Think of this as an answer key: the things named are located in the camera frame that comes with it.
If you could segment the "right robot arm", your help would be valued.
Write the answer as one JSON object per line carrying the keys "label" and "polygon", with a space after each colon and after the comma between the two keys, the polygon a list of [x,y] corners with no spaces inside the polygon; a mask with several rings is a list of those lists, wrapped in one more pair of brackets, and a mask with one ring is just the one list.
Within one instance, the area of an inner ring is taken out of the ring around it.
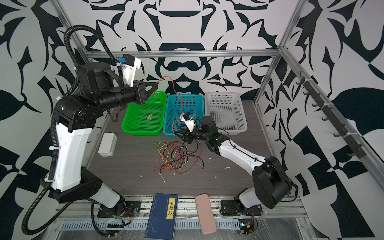
{"label": "right robot arm", "polygon": [[257,203],[273,209],[292,190],[291,179],[276,157],[266,158],[242,148],[229,134],[219,132],[211,116],[202,117],[200,126],[189,112],[182,114],[180,120],[184,124],[175,135],[181,140],[188,144],[204,141],[211,152],[231,160],[252,176]]}

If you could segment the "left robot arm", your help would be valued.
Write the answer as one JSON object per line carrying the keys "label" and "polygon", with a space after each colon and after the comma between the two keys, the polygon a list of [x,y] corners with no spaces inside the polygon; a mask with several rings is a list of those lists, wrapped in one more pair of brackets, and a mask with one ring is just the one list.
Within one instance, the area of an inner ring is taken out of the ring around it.
{"label": "left robot arm", "polygon": [[[92,33],[117,70],[112,70],[110,64],[103,62],[81,65],[70,44],[71,35],[77,31]],[[33,211],[49,191],[64,209],[75,201],[88,200],[121,220],[126,213],[125,198],[83,166],[85,148],[97,119],[104,113],[116,107],[124,108],[130,103],[143,105],[158,88],[155,83],[135,80],[135,72],[141,66],[139,58],[129,54],[114,57],[103,37],[89,26],[69,27],[64,33],[64,44],[74,62],[77,76],[53,108],[50,127],[52,161],[47,176],[41,180],[43,190],[23,218],[21,229],[27,236],[40,233],[49,226],[45,223],[34,230],[29,228]]]}

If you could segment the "green plastic basket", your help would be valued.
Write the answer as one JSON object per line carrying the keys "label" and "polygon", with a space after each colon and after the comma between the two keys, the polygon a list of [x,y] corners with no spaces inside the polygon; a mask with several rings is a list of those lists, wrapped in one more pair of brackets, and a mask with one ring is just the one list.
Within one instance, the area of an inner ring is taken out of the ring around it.
{"label": "green plastic basket", "polygon": [[134,136],[157,136],[164,126],[168,95],[156,91],[144,105],[130,103],[122,122],[122,130]]}

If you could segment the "teal plastic basket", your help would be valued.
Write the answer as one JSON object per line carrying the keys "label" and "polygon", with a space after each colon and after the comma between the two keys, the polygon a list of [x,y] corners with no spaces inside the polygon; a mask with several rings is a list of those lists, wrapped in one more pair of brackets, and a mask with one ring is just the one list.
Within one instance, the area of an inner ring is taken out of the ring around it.
{"label": "teal plastic basket", "polygon": [[205,116],[204,97],[201,95],[181,94],[169,95],[167,98],[163,133],[172,138],[174,132],[184,123],[180,120],[182,114],[189,112],[193,119]]}

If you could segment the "white plastic basket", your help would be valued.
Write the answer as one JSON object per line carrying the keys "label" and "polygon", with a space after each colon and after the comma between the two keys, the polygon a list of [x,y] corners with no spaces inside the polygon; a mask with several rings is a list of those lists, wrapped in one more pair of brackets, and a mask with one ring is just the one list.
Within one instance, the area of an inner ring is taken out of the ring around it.
{"label": "white plastic basket", "polygon": [[205,115],[211,116],[218,128],[230,135],[248,129],[241,96],[238,93],[210,92],[204,96]]}

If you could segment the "white box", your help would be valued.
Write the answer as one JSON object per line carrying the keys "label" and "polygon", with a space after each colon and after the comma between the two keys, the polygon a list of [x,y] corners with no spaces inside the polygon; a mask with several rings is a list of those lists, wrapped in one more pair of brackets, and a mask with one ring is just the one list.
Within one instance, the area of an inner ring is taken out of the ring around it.
{"label": "white box", "polygon": [[118,136],[115,133],[104,133],[98,153],[102,157],[112,157],[116,148]]}

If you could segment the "pink case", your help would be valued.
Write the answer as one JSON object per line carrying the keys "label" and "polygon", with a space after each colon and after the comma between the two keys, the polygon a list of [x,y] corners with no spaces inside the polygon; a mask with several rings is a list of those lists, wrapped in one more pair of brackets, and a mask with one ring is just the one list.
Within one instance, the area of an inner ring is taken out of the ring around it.
{"label": "pink case", "polygon": [[211,207],[211,202],[207,194],[195,197],[196,210],[203,235],[210,235],[217,231],[217,225]]}

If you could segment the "blue book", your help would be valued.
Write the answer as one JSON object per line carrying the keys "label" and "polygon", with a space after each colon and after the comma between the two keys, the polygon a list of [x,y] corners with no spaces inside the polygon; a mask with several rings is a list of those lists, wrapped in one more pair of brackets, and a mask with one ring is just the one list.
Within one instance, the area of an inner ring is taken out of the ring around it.
{"label": "blue book", "polygon": [[146,228],[146,239],[172,240],[176,225],[178,195],[155,193]]}

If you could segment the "small circuit board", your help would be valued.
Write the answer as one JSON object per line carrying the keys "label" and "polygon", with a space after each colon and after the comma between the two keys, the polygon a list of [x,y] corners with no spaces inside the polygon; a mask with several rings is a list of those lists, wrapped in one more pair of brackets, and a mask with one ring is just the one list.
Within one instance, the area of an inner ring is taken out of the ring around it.
{"label": "small circuit board", "polygon": [[257,228],[258,228],[258,221],[256,218],[239,220],[239,232],[242,235],[247,236],[255,232]]}

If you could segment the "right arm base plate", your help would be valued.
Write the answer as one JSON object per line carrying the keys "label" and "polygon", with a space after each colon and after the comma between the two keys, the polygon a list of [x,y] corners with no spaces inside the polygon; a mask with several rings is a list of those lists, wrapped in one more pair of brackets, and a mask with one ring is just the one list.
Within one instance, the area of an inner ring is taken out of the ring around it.
{"label": "right arm base plate", "polygon": [[238,200],[221,200],[220,214],[222,216],[261,216],[263,212],[261,205],[246,208]]}

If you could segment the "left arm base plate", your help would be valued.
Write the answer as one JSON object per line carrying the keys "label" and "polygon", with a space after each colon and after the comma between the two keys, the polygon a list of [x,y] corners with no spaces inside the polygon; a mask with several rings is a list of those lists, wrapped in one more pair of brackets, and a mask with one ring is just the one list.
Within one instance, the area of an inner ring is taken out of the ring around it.
{"label": "left arm base plate", "polygon": [[121,218],[125,217],[135,217],[140,213],[141,201],[125,201],[118,202],[115,207],[112,209],[107,208],[104,205],[101,205],[97,214],[98,218],[112,218],[115,216],[120,216]]}

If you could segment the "wall hook rail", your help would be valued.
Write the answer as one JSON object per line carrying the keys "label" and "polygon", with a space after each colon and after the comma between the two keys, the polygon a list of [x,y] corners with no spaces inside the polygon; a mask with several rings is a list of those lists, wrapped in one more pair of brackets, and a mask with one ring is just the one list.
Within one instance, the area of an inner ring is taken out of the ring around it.
{"label": "wall hook rail", "polygon": [[352,153],[348,153],[350,157],[357,157],[359,159],[367,156],[367,153],[363,149],[363,144],[358,140],[359,133],[354,131],[347,125],[347,121],[343,119],[341,112],[337,109],[336,105],[333,104],[327,96],[321,91],[317,83],[313,79],[307,79],[303,72],[300,72],[300,81],[297,83],[302,85],[306,92],[304,95],[311,96],[315,101],[312,106],[319,109],[325,115],[322,118],[323,121],[329,121],[336,129],[336,133],[333,134],[335,138],[343,138],[346,144],[352,150]]}

